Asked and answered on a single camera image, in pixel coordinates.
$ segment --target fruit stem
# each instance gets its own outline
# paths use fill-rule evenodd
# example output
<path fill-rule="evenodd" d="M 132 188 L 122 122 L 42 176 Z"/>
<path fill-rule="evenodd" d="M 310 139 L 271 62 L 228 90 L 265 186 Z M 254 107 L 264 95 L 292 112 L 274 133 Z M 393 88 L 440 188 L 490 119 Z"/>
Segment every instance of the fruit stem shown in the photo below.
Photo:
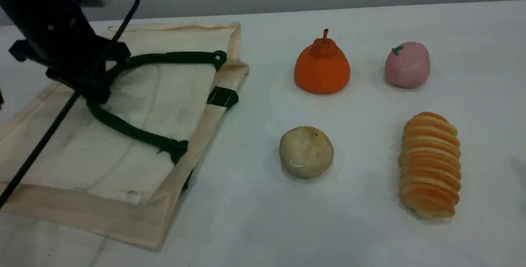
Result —
<path fill-rule="evenodd" d="M 398 55 L 398 52 L 399 52 L 400 50 L 402 50 L 402 49 L 404 49 L 404 46 L 403 46 L 403 45 L 400 45 L 400 46 L 398 46 L 398 47 L 393 48 L 393 49 L 392 49 L 393 54 L 394 54 L 394 55 Z"/>

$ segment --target green strap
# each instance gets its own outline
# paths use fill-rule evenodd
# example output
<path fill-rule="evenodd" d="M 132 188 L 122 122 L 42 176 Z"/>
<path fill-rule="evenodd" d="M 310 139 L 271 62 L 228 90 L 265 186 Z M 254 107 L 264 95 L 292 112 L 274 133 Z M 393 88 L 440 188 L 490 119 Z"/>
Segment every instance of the green strap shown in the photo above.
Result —
<path fill-rule="evenodd" d="M 162 54 L 143 54 L 130 58 L 126 65 L 115 65 L 107 72 L 108 84 L 111 85 L 114 80 L 125 70 L 135 69 L 146 64 L 156 63 L 192 63 L 192 64 L 212 64 L 218 71 L 226 62 L 226 53 L 223 51 L 216 52 L 169 52 Z M 188 141 L 177 141 L 173 138 L 166 138 L 151 132 L 138 129 L 120 117 L 109 113 L 100 107 L 94 99 L 87 99 L 86 105 L 93 117 L 101 123 L 107 125 L 121 134 L 129 136 L 135 140 L 159 148 L 159 152 L 167 152 L 173 164 L 177 164 L 179 159 L 188 150 Z"/>

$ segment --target white table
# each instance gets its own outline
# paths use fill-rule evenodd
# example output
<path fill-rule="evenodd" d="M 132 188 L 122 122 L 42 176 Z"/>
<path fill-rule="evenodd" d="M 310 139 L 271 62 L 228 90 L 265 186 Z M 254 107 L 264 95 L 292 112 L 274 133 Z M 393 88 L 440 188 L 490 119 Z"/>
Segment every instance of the white table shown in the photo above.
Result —
<path fill-rule="evenodd" d="M 0 214 L 0 266 L 374 266 L 526 265 L 526 2 L 135 20 L 242 23 L 250 74 L 212 148 L 192 177 L 160 253 L 83 231 Z M 102 31 L 119 22 L 95 22 Z M 323 29 L 351 64 L 341 93 L 298 89 L 298 54 Z M 21 37 L 0 28 L 0 124 L 49 81 L 18 63 Z M 391 48 L 418 41 L 431 76 L 416 91 L 383 81 Z M 439 223 L 399 205 L 404 123 L 421 111 L 459 130 L 462 190 L 457 214 Z M 302 182 L 280 168 L 281 135 L 323 130 L 335 147 L 331 170 Z"/>

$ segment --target pink fruit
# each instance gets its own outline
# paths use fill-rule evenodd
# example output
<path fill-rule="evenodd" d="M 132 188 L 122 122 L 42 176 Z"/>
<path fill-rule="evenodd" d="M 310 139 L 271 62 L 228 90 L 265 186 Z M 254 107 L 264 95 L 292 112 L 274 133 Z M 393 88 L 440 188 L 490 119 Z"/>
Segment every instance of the pink fruit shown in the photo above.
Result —
<path fill-rule="evenodd" d="M 393 48 L 385 61 L 385 79 L 398 87 L 419 87 L 426 82 L 429 72 L 429 52 L 418 42 Z"/>

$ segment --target bread loaf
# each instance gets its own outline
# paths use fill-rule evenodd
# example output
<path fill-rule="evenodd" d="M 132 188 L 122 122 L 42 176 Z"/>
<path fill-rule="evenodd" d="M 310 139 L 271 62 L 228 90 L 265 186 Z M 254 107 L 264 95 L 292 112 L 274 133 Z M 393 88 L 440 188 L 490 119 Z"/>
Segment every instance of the bread loaf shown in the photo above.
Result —
<path fill-rule="evenodd" d="M 455 215 L 460 191 L 460 142 L 457 129 L 434 113 L 423 112 L 404 128 L 400 198 L 424 219 Z"/>

